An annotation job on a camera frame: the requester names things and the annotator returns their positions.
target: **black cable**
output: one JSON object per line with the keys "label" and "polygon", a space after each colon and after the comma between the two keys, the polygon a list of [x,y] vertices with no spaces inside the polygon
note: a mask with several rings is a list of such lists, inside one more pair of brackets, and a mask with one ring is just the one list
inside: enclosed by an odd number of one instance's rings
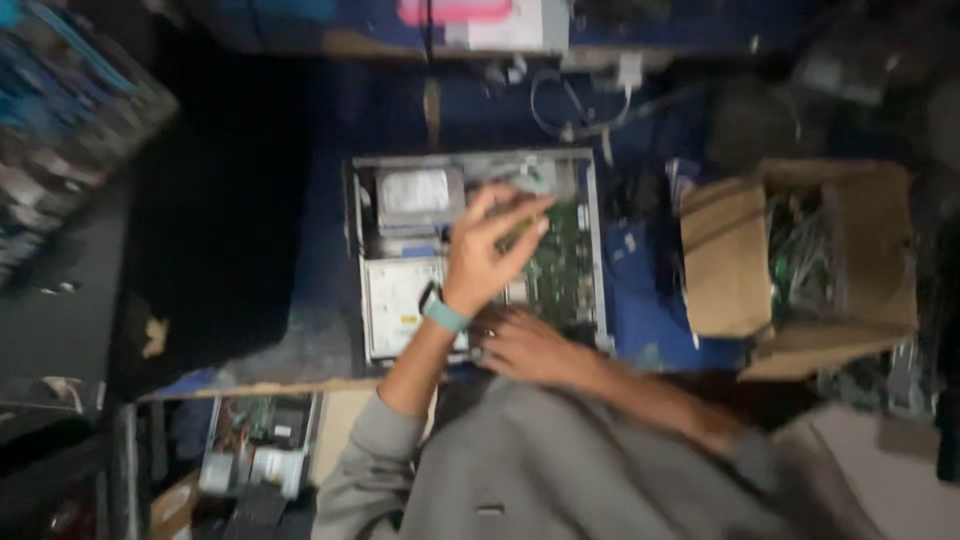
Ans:
{"label": "black cable", "polygon": [[422,32],[423,53],[426,55],[426,64],[433,71],[433,0],[426,0],[426,29]]}

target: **cardboard flap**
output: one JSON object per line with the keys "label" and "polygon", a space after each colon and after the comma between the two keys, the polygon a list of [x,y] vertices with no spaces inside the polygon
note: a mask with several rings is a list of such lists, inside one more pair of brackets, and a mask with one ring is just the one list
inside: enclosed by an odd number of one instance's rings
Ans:
{"label": "cardboard flap", "polygon": [[907,172],[891,162],[824,190],[842,249],[837,309],[851,319],[918,327],[908,191]]}
{"label": "cardboard flap", "polygon": [[760,182],[771,187],[807,187],[839,184],[873,176],[890,163],[870,160],[763,160],[756,166]]}
{"label": "cardboard flap", "polygon": [[778,330],[773,339],[756,346],[751,364],[740,378],[802,379],[817,369],[891,349],[912,332],[904,326],[854,322],[791,323]]}
{"label": "cardboard flap", "polygon": [[733,178],[681,200],[687,319],[701,335],[746,337],[770,322],[766,196]]}

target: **teal watch strap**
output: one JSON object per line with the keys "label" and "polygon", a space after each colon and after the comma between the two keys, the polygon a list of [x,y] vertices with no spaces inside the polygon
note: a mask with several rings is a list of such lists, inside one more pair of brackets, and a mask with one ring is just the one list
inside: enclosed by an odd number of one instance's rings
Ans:
{"label": "teal watch strap", "polygon": [[453,333],[460,333],[470,326],[470,319],[444,304],[436,294],[431,295],[423,310],[423,316]]}

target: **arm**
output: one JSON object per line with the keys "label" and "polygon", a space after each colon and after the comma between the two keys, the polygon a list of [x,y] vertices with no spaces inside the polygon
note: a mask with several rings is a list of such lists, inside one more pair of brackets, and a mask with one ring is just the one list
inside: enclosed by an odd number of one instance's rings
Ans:
{"label": "arm", "polygon": [[[487,217],[496,203],[516,196],[510,186],[488,185],[453,227],[443,299],[466,317],[473,317],[519,272],[546,231],[545,218],[537,216],[552,204],[548,198]],[[514,248],[503,255],[497,252],[496,240],[531,218],[536,218],[534,226]],[[411,459],[455,337],[432,320],[420,324],[357,418],[337,466],[320,486],[315,539],[396,536],[388,518],[398,516],[406,505],[414,478]]]}
{"label": "arm", "polygon": [[501,375],[563,385],[593,395],[646,424],[675,431],[714,454],[733,457],[747,430],[715,408],[656,375],[631,370],[563,339],[532,316],[511,311],[485,320],[485,364]]}

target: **person's right hand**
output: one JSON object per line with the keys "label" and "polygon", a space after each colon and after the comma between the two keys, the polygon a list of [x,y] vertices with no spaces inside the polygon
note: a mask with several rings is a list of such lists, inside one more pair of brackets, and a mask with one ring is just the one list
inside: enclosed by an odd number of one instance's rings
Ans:
{"label": "person's right hand", "polygon": [[[464,216],[453,225],[444,303],[472,317],[503,290],[537,250],[550,227],[542,215],[553,197],[533,197],[508,212],[488,217],[494,206],[514,201],[522,193],[507,184],[488,184],[470,202]],[[501,254],[496,242],[530,220],[509,252]]]}
{"label": "person's right hand", "polygon": [[586,389],[609,364],[525,311],[491,312],[473,329],[485,351],[483,366],[510,379]]}

